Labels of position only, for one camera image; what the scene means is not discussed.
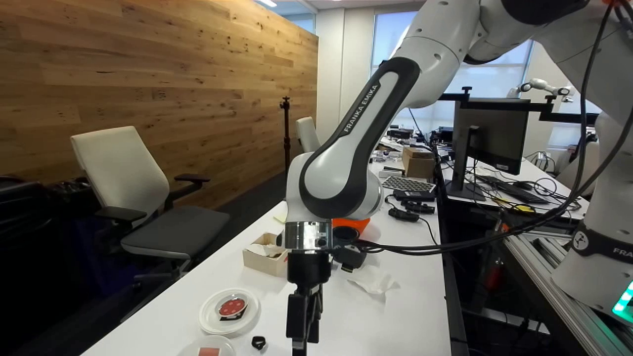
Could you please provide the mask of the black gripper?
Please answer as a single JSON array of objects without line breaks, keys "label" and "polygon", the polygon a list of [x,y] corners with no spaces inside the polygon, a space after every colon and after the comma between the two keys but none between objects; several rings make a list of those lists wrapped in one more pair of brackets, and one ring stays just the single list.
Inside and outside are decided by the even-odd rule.
[{"label": "black gripper", "polygon": [[287,281],[301,295],[291,295],[287,303],[287,339],[293,356],[307,356],[307,343],[318,343],[318,321],[322,315],[322,291],[307,297],[315,287],[330,277],[330,261],[326,252],[293,252],[287,261]]}]

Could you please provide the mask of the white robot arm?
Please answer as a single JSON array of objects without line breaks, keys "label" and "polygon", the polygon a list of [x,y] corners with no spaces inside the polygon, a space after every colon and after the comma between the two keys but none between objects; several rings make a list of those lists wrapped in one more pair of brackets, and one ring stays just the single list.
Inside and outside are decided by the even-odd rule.
[{"label": "white robot arm", "polygon": [[493,62],[526,40],[542,44],[603,113],[605,155],[589,178],[589,210],[554,283],[619,323],[631,319],[631,0],[425,0],[338,129],[291,163],[283,244],[295,285],[287,317],[295,354],[318,339],[330,222],[368,218],[380,204],[368,161],[394,115],[435,103],[463,64]]}]

